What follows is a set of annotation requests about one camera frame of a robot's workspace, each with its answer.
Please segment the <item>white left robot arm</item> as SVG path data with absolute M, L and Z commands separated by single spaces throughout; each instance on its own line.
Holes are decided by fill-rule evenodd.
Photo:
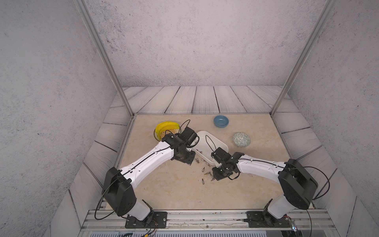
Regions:
M 103 197 L 117 216 L 129 215 L 146 224 L 152 221 L 154 211 L 143 200 L 136 198 L 134 189 L 155 169 L 168 160 L 191 165 L 195 152 L 190 148 L 171 148 L 159 142 L 152 150 L 128 166 L 108 170 L 102 190 Z

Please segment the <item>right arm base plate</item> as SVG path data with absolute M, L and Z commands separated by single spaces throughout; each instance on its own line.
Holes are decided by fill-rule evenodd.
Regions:
M 249 228 L 291 228 L 291 221 L 282 217 L 280 219 L 274 218 L 271 214 L 263 211 L 248 211 L 246 212 L 247 218 L 243 220 Z

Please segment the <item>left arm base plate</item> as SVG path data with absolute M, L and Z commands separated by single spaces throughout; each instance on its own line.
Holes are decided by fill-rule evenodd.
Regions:
M 165 229 L 167 225 L 167 212 L 152 211 L 145 219 L 138 220 L 136 217 L 128 215 L 126 217 L 126 229 Z

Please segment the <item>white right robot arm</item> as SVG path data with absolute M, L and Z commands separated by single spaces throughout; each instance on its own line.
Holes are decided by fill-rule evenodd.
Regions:
M 296 160 L 272 162 L 250 157 L 244 153 L 213 152 L 211 157 L 217 166 L 212 168 L 216 180 L 230 178 L 232 174 L 245 173 L 257 175 L 280 184 L 283 194 L 269 201 L 265 207 L 265 215 L 280 219 L 294 209 L 309 209 L 315 192 L 317 181 Z

